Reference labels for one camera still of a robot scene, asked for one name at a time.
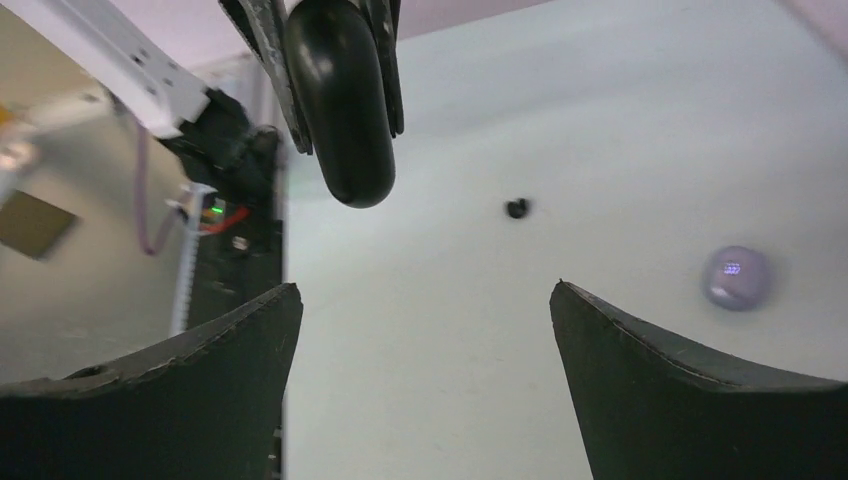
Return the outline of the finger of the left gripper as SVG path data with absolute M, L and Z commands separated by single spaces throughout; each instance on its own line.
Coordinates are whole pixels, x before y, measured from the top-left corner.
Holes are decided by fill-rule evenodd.
M 396 52 L 401 1 L 363 0 L 360 4 L 376 45 L 388 121 L 391 135 L 395 138 L 404 131 L 402 92 Z
M 285 59 L 283 2 L 220 0 L 219 5 L 269 76 L 297 151 L 312 155 L 313 144 L 295 100 Z

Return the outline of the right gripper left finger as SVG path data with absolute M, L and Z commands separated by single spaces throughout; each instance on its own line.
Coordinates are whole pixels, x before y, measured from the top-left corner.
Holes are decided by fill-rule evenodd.
M 63 379 L 1 388 L 5 479 L 264 479 L 302 320 L 293 284 Z

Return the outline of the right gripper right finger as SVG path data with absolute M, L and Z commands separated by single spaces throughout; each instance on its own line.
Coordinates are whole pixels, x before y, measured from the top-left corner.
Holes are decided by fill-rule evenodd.
M 552 326 L 597 479 L 843 479 L 847 386 L 757 364 L 559 282 Z

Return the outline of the black earbud charging case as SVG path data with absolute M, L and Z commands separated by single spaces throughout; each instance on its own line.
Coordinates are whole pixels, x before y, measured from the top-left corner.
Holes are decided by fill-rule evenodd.
M 325 183 L 339 202 L 373 207 L 395 163 L 377 48 L 349 1 L 302 1 L 286 24 L 291 82 Z

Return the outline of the purple earbud charging case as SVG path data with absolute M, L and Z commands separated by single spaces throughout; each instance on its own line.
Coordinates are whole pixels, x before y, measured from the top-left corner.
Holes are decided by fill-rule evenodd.
M 701 289 L 712 304 L 729 311 L 751 311 L 769 298 L 773 283 L 769 258 L 740 245 L 715 250 L 703 268 Z

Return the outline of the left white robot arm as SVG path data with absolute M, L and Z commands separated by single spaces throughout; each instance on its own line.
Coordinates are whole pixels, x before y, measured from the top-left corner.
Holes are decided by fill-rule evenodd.
M 184 69 L 109 1 L 10 1 L 7 8 L 112 92 L 227 201 L 272 196 L 275 160 L 241 103 Z M 395 181 L 404 129 L 396 1 L 225 1 L 268 75 L 296 149 L 315 155 L 330 193 L 370 208 Z

